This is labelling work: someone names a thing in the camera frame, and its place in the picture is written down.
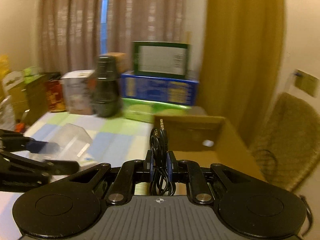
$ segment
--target gray ribbed plate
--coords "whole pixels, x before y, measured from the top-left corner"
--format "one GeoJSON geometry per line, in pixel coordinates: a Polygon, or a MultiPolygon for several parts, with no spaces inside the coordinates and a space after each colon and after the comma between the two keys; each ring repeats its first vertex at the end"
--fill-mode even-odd
{"type": "MultiPolygon", "coordinates": [[[[210,207],[193,205],[187,196],[133,196],[109,207],[90,229],[72,240],[244,240],[226,228],[210,207]]],[[[22,240],[33,240],[24,236],[22,240]]]]}

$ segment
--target woven chair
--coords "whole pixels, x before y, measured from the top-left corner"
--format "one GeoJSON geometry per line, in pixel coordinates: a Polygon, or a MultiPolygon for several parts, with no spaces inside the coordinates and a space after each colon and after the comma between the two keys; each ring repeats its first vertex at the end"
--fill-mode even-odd
{"type": "Polygon", "coordinates": [[[320,117],[307,102],[282,93],[250,150],[269,183],[294,191],[320,160],[320,117]]]}

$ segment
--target open cardboard box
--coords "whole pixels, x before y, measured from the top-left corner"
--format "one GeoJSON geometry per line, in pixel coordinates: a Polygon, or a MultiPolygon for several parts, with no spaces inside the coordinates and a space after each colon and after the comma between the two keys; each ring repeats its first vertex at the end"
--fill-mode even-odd
{"type": "Polygon", "coordinates": [[[155,116],[167,130],[168,149],[177,160],[191,160],[201,167],[221,163],[237,171],[265,180],[258,165],[228,119],[215,116],[155,116]]]}

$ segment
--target wall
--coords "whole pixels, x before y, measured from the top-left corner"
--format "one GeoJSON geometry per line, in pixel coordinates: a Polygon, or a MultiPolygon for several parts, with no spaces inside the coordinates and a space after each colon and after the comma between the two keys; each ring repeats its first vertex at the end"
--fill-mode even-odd
{"type": "Polygon", "coordinates": [[[193,70],[195,75],[201,69],[202,64],[206,14],[207,0],[186,0],[184,29],[190,32],[189,69],[193,70]]]}
{"type": "Polygon", "coordinates": [[[7,54],[11,70],[36,64],[37,0],[0,0],[0,55],[7,54]]]}
{"type": "MultiPolygon", "coordinates": [[[[320,78],[320,0],[285,0],[285,3],[287,30],[274,99],[278,93],[287,90],[307,101],[320,113],[320,93],[313,98],[292,85],[292,73],[295,69],[320,78]]],[[[298,195],[307,197],[315,217],[314,228],[304,237],[305,240],[316,240],[320,236],[319,183],[320,166],[297,192],[298,195]]]]}

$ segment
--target silver bolt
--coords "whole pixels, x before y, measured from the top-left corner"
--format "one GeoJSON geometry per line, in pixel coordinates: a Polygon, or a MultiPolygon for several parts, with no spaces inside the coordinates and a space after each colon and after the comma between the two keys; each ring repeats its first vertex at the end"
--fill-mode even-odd
{"type": "Polygon", "coordinates": [[[118,202],[118,201],[123,200],[123,198],[124,198],[124,197],[123,197],[122,194],[114,193],[114,194],[111,194],[108,199],[109,199],[110,201],[113,201],[113,202],[118,202]]]}
{"type": "Polygon", "coordinates": [[[200,202],[207,202],[211,200],[211,196],[207,193],[200,193],[196,196],[196,199],[200,202]]]}

